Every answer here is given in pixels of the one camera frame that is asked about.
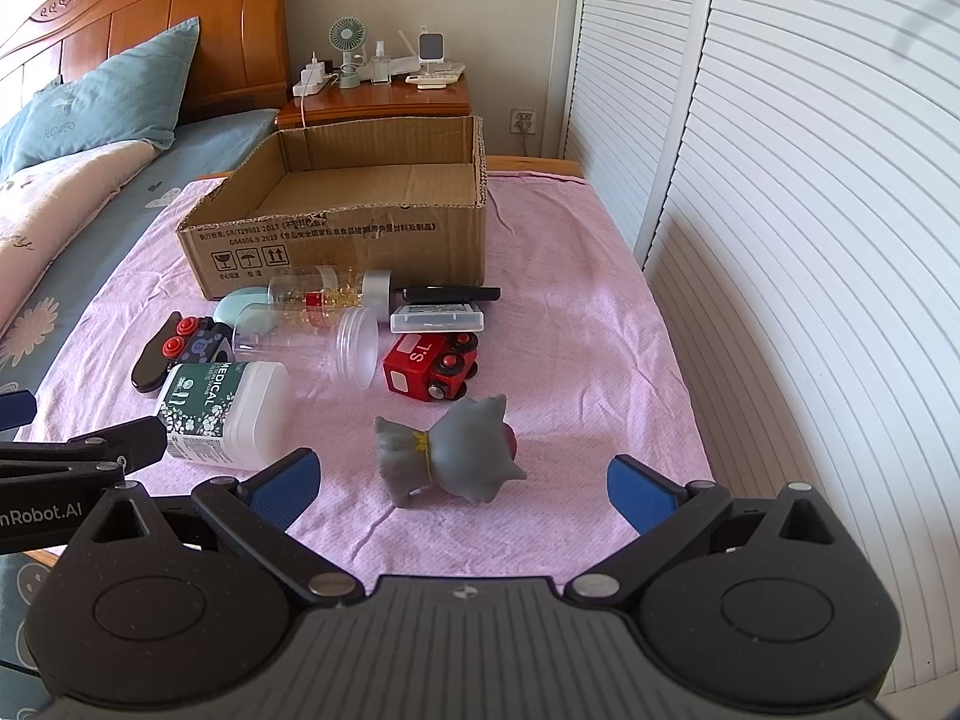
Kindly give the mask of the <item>white power strip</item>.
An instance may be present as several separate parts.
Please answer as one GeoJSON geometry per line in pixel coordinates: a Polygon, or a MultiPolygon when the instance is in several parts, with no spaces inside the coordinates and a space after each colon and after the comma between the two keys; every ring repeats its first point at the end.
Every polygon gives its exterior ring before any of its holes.
{"type": "Polygon", "coordinates": [[[308,98],[319,94],[334,78],[335,75],[327,71],[324,62],[309,62],[302,67],[299,80],[291,91],[295,98],[308,98]]]}

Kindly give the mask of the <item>light blue oval case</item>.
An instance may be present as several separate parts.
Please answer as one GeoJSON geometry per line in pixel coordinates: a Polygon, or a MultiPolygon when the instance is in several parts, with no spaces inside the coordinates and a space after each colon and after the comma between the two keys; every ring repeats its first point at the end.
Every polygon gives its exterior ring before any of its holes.
{"type": "Polygon", "coordinates": [[[213,309],[213,320],[241,333],[268,333],[277,323],[270,291],[265,286],[239,288],[226,294],[213,309]]]}

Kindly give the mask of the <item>dark blue toy train block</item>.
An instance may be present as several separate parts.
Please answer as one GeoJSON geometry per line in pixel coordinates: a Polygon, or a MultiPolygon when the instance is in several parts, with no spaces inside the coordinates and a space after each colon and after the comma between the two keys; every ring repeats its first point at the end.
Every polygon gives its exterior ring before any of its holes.
{"type": "Polygon", "coordinates": [[[172,312],[164,330],[161,356],[167,366],[215,364],[233,360],[233,328],[212,317],[181,316],[172,312]]]}

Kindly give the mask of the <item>white smart display clock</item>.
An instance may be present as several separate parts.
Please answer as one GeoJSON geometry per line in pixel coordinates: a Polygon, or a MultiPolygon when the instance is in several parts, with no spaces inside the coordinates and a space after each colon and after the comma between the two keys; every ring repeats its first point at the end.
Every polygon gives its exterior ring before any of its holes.
{"type": "Polygon", "coordinates": [[[418,60],[425,75],[443,70],[446,66],[446,44],[441,32],[422,26],[418,34],[418,60]]]}

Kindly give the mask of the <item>grey cat figurine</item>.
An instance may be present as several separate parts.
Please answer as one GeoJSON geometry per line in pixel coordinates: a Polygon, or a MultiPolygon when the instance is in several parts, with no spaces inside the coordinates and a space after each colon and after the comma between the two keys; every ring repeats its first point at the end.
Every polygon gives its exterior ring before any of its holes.
{"type": "Polygon", "coordinates": [[[377,472],[392,504],[409,507],[431,486],[472,504],[490,504],[508,481],[524,481],[506,405],[505,395],[464,397],[426,431],[378,416],[377,472]]]}

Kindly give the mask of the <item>pink cloth cover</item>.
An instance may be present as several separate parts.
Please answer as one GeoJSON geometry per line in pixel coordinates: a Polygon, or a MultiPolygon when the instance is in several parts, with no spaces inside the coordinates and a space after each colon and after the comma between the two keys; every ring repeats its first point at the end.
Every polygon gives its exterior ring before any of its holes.
{"type": "Polygon", "coordinates": [[[293,447],[316,450],[320,495],[299,541],[364,582],[384,574],[568,580],[628,543],[605,470],[628,454],[675,481],[708,475],[658,306],[594,190],[568,177],[488,181],[485,312],[473,398],[505,395],[524,481],[490,504],[431,489],[392,504],[377,474],[378,416],[428,427],[443,406],[291,374],[293,447]]]}

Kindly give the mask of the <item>black remote device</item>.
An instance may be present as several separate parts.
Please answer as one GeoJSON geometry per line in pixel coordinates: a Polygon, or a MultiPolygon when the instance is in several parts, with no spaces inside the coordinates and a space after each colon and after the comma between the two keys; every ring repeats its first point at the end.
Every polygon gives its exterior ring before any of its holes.
{"type": "Polygon", "coordinates": [[[405,304],[469,304],[469,302],[496,302],[501,298],[501,289],[494,286],[407,286],[400,289],[405,304]]]}

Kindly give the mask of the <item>green mini desk fan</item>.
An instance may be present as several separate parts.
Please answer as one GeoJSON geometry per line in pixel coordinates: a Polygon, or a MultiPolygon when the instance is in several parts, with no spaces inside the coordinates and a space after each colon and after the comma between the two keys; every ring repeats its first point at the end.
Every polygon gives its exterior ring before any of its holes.
{"type": "Polygon", "coordinates": [[[353,89],[359,85],[356,56],[366,43],[366,26],[354,16],[343,16],[329,29],[329,43],[340,52],[342,62],[338,71],[338,87],[353,89]]]}

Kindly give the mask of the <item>pink floral quilt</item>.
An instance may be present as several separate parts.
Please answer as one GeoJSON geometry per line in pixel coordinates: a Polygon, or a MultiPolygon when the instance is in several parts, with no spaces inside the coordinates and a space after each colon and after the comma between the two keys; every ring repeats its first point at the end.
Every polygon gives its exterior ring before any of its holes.
{"type": "Polygon", "coordinates": [[[60,252],[155,156],[149,143],[127,140],[25,167],[3,179],[2,330],[60,252]]]}

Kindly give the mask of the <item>clear small spray bottle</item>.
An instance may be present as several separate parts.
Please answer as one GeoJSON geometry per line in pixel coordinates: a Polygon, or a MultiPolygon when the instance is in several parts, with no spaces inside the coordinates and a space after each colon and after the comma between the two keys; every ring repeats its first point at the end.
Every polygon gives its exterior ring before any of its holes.
{"type": "Polygon", "coordinates": [[[371,59],[371,83],[388,85],[390,82],[392,82],[391,57],[387,55],[386,43],[382,39],[377,39],[371,59]]]}

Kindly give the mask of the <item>wooden nightstand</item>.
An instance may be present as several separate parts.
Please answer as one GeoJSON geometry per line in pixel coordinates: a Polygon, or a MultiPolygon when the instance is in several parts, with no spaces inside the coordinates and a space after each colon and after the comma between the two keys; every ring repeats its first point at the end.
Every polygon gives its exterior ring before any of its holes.
{"type": "Polygon", "coordinates": [[[335,83],[308,98],[293,98],[275,117],[275,127],[336,124],[355,119],[382,117],[462,117],[472,114],[467,78],[446,89],[420,91],[404,80],[390,85],[361,83],[358,88],[340,89],[335,83]]]}

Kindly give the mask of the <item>white router box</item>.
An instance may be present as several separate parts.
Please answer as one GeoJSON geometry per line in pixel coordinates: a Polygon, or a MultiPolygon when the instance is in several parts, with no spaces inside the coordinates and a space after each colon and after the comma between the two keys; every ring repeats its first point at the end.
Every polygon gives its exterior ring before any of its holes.
{"type": "MultiPolygon", "coordinates": [[[[371,59],[373,55],[358,69],[358,76],[362,82],[371,83],[371,59]]],[[[404,55],[404,57],[391,57],[392,78],[394,78],[394,76],[410,75],[410,73],[415,73],[418,70],[420,70],[420,60],[418,60],[418,55],[416,54],[404,55]]]]}

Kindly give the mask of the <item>wall power outlet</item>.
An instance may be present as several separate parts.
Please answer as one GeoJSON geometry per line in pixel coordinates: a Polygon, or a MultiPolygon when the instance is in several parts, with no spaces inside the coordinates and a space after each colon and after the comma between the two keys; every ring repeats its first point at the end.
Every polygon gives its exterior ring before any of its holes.
{"type": "Polygon", "coordinates": [[[534,135],[535,133],[535,110],[530,107],[515,107],[509,116],[509,132],[514,135],[534,135]]]}

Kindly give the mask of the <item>blue grey bed sheet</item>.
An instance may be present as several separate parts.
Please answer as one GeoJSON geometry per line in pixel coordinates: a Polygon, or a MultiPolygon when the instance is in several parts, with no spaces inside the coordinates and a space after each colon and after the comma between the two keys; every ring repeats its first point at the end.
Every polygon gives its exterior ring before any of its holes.
{"type": "MultiPolygon", "coordinates": [[[[34,394],[83,310],[146,228],[189,182],[239,166],[274,132],[257,109],[181,125],[171,149],[146,166],[53,261],[2,338],[2,390],[34,394]]],[[[29,603],[55,557],[2,557],[2,715],[31,718],[50,702],[23,645],[29,603]]]]}

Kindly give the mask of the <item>brown cardboard box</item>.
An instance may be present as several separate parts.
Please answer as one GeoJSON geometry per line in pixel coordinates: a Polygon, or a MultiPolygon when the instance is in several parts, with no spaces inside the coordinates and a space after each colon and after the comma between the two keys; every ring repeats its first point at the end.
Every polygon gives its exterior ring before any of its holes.
{"type": "Polygon", "coordinates": [[[486,237],[475,115],[279,130],[178,227],[208,299],[313,265],[387,270],[398,286],[478,286],[486,237]]]}

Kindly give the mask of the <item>wooden bed headboard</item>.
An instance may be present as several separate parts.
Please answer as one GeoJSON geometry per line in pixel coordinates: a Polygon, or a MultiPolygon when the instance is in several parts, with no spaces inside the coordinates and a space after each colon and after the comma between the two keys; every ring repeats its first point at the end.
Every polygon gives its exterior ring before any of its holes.
{"type": "Polygon", "coordinates": [[[184,122],[286,103],[285,0],[44,0],[2,41],[3,117],[52,78],[76,80],[192,16],[200,39],[181,104],[184,122]]]}

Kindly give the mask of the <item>white remote control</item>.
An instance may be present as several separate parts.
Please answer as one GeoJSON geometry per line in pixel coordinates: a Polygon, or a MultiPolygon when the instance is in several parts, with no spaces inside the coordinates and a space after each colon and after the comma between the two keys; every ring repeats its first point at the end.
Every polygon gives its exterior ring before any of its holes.
{"type": "Polygon", "coordinates": [[[464,75],[464,70],[466,67],[463,65],[456,65],[451,70],[419,71],[405,76],[405,83],[415,86],[420,91],[446,89],[459,82],[460,76],[464,75]]]}

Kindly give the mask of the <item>yellow capsule bottle silver cap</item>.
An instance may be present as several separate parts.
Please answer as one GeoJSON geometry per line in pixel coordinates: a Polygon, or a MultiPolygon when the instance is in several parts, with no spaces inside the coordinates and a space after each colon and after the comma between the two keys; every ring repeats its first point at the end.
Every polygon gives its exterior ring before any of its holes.
{"type": "Polygon", "coordinates": [[[270,304],[281,310],[302,309],[309,319],[333,317],[352,307],[370,309],[379,323],[391,315],[389,270],[309,265],[286,268],[268,283],[270,304]]]}

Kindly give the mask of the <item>clear plastic labelled case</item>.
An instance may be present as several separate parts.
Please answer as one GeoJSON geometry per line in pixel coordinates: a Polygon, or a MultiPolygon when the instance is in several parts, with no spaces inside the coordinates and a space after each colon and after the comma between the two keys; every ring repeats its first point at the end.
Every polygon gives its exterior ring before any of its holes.
{"type": "Polygon", "coordinates": [[[480,333],[485,330],[485,317],[470,302],[407,304],[392,314],[389,328],[396,335],[480,333]]]}

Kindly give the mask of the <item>black oval glossy object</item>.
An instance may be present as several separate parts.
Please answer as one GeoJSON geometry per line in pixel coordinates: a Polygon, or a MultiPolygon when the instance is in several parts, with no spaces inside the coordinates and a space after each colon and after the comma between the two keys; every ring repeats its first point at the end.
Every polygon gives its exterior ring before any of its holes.
{"type": "Polygon", "coordinates": [[[171,312],[160,330],[146,342],[139,359],[133,364],[130,380],[140,394],[160,390],[172,364],[182,355],[185,340],[178,332],[181,320],[181,312],[171,312]]]}

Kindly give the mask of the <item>red toy train block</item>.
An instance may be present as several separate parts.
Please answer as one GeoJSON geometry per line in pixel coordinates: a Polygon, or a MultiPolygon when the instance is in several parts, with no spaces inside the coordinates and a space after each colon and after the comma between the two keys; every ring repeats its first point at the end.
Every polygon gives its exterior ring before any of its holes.
{"type": "Polygon", "coordinates": [[[477,374],[475,333],[402,335],[382,361],[387,387],[420,401],[455,401],[477,374]]]}

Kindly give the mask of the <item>blue pillow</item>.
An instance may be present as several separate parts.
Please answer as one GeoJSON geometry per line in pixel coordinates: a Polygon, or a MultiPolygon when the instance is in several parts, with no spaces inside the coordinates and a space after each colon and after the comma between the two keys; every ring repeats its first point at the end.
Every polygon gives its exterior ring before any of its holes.
{"type": "Polygon", "coordinates": [[[2,127],[2,176],[127,140],[171,148],[199,37],[192,16],[75,82],[37,91],[2,127]]]}

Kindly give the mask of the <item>clear plastic jar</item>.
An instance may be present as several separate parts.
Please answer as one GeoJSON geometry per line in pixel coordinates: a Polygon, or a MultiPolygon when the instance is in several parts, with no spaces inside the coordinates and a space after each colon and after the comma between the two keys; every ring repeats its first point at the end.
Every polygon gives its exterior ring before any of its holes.
{"type": "Polygon", "coordinates": [[[281,362],[291,374],[358,390],[370,387],[379,361],[379,327],[370,309],[352,307],[309,319],[306,310],[272,307],[277,323],[270,332],[233,330],[238,361],[281,362]]]}

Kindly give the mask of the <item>white green medical bottle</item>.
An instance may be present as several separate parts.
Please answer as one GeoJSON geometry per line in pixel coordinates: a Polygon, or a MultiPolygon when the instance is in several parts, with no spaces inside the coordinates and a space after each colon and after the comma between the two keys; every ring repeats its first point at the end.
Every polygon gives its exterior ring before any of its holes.
{"type": "Polygon", "coordinates": [[[293,449],[293,382],[279,362],[179,364],[156,416],[179,460],[258,472],[293,449]]]}

